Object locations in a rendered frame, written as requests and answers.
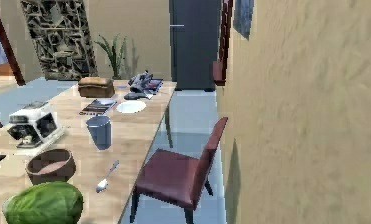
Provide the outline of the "brown bowl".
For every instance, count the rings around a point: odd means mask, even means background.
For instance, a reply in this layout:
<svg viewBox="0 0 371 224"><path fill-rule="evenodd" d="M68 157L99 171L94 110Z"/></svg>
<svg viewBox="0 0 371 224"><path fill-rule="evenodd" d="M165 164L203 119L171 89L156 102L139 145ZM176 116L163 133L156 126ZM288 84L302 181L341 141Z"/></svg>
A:
<svg viewBox="0 0 371 224"><path fill-rule="evenodd" d="M69 150L56 148L33 157L25 167L33 185L45 182L67 182L76 172L76 164Z"/></svg>

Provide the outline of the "black and silver small appliance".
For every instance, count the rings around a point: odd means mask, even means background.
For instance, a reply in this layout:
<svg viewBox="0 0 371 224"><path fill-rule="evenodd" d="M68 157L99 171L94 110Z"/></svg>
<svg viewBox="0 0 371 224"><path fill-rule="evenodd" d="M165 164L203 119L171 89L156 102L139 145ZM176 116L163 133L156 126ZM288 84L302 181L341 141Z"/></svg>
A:
<svg viewBox="0 0 371 224"><path fill-rule="evenodd" d="M156 95L163 84L162 79L154 78L151 73L145 71L137 74L128 81L129 92L124 96L125 100L137 100L141 98L151 99Z"/></svg>

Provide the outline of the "light wooden dining table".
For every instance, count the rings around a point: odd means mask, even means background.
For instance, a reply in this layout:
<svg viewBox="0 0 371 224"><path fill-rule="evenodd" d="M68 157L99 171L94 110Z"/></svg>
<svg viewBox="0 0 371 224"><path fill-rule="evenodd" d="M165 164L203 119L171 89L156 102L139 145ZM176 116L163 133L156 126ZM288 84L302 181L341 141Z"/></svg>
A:
<svg viewBox="0 0 371 224"><path fill-rule="evenodd" d="M112 145L99 150L86 127L86 116L79 112L91 100L82 98L73 86L50 100L57 112L58 122L65 134L55 143L56 148L72 152L76 172L69 182L83 194L84 208L78 224L118 224L134 187L136 178L147 157L156 132L174 92L174 82L166 81L160 92L146 102L146 108L135 114L108 112L111 118ZM25 171L27 156L15 153L17 142L7 133L8 126L0 129L0 224L7 224L2 204L12 195L31 186ZM108 177L108 185L100 193L97 184L104 179L113 163L119 165Z"/></svg>

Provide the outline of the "dark red chair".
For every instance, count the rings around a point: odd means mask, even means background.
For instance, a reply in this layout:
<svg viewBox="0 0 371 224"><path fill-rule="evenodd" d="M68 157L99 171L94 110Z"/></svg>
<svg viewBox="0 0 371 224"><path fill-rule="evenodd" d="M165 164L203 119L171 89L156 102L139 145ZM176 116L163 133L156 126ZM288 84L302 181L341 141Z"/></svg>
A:
<svg viewBox="0 0 371 224"><path fill-rule="evenodd" d="M186 224L194 224L193 213L197 209L202 190L209 195L213 190L209 182L217 148L228 118L220 118L199 158L157 149L142 167L132 193L130 222L135 221L139 198L145 195L184 210Z"/></svg>

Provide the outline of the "dark grey fridge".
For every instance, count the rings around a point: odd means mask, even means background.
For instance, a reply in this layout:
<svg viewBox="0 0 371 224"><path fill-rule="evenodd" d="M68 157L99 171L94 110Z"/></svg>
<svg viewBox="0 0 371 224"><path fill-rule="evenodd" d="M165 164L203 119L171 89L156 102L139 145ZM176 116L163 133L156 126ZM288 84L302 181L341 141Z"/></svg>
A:
<svg viewBox="0 0 371 224"><path fill-rule="evenodd" d="M213 92L221 0L169 0L171 77L176 90Z"/></svg>

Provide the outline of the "dark striped book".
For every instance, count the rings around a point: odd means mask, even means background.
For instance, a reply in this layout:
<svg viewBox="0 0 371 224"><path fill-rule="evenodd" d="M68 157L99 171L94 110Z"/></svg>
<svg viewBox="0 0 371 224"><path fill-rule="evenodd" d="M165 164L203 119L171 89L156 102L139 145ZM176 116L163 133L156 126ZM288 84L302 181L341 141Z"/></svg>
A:
<svg viewBox="0 0 371 224"><path fill-rule="evenodd" d="M110 98L95 99L80 112L80 115L103 115L106 114L116 103L116 100Z"/></svg>

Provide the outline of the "grey blue cup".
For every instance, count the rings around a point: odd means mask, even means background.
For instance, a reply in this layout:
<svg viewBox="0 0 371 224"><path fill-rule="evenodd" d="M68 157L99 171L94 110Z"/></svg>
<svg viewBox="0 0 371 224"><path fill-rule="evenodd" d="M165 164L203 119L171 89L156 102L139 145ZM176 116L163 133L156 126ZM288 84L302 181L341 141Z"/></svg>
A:
<svg viewBox="0 0 371 224"><path fill-rule="evenodd" d="M91 117L86 121L86 126L99 150L106 150L111 146L111 120L108 116Z"/></svg>

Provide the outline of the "green house plant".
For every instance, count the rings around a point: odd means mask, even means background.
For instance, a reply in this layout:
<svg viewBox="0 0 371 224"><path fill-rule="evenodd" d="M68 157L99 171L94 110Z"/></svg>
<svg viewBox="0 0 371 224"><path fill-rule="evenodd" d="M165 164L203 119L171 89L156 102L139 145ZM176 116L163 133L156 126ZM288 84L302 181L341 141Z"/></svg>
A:
<svg viewBox="0 0 371 224"><path fill-rule="evenodd" d="M120 78L121 68L123 67L122 61L124 60L124 52L126 48L126 37L122 38L121 43L118 43L120 34L117 34L112 42L109 42L104 36L100 35L101 40L96 41L107 55L110 67L113 72L113 79Z"/></svg>

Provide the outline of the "silver spoon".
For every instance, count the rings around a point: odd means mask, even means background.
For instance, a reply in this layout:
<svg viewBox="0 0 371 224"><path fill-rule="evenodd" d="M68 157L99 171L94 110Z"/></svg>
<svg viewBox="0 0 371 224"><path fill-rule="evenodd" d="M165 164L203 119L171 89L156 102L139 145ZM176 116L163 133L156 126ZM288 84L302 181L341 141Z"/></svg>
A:
<svg viewBox="0 0 371 224"><path fill-rule="evenodd" d="M119 165L119 161L116 160L112 167L109 169L108 173L106 174L106 176L104 177L103 180L101 180L97 186L96 186L96 192L97 193L100 193L101 191L105 190L107 185L108 185L108 177L111 175L111 173L117 168L117 166Z"/></svg>

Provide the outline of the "blue grey framed picture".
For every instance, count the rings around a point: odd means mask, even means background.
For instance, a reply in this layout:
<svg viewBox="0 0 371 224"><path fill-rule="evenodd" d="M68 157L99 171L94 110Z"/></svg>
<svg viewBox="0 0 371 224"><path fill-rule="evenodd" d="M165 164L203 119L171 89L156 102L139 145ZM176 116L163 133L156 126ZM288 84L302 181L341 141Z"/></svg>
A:
<svg viewBox="0 0 371 224"><path fill-rule="evenodd" d="M245 39L249 38L254 0L235 0L233 27Z"/></svg>

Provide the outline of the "white coffee machine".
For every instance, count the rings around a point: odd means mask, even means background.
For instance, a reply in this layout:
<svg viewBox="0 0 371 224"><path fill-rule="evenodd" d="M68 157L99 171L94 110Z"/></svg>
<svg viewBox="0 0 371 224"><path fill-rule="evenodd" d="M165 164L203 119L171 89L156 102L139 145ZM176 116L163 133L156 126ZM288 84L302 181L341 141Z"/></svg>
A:
<svg viewBox="0 0 371 224"><path fill-rule="evenodd" d="M52 140L61 130L57 113L47 102L35 101L9 115L9 135L21 149L33 149Z"/></svg>

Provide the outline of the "green lettuce head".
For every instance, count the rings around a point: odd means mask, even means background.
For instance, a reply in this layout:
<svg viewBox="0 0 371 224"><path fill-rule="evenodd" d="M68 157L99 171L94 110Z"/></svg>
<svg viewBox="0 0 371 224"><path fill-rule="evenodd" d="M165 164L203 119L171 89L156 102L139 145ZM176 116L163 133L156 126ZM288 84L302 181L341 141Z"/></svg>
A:
<svg viewBox="0 0 371 224"><path fill-rule="evenodd" d="M7 224L77 224L83 195L66 182L45 182L10 197L2 206Z"/></svg>

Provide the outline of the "dark red wall shelf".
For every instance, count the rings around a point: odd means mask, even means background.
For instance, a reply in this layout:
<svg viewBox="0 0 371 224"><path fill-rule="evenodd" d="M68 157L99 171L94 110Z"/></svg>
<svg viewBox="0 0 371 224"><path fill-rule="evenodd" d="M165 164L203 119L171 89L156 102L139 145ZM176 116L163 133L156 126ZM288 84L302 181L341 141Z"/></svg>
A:
<svg viewBox="0 0 371 224"><path fill-rule="evenodd" d="M218 60L213 62L213 78L217 86L224 86L229 54L233 0L222 0Z"/></svg>

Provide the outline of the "patterned black and beige wall panel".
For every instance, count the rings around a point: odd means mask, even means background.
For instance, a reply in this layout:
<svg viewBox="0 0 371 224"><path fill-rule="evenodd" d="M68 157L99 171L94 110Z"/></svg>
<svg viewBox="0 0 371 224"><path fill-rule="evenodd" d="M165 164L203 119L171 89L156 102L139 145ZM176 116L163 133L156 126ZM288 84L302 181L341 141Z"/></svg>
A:
<svg viewBox="0 0 371 224"><path fill-rule="evenodd" d="M97 76L83 0L20 0L46 80Z"/></svg>

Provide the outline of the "dark red door frame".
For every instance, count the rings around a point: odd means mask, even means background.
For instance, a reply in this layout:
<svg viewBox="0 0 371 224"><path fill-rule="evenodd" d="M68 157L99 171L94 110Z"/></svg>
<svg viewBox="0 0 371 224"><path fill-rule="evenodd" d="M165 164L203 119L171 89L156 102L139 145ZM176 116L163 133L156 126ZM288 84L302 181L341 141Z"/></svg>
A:
<svg viewBox="0 0 371 224"><path fill-rule="evenodd" d="M1 18L0 18L0 42L3 47L3 50L5 52L5 55L8 59L9 66L12 70L12 73L16 79L16 82L19 86L23 86L26 84L23 75L21 73L21 69L17 63L16 57L13 53L13 50L11 48L9 39L7 37L7 34L5 32L5 28L2 24Z"/></svg>

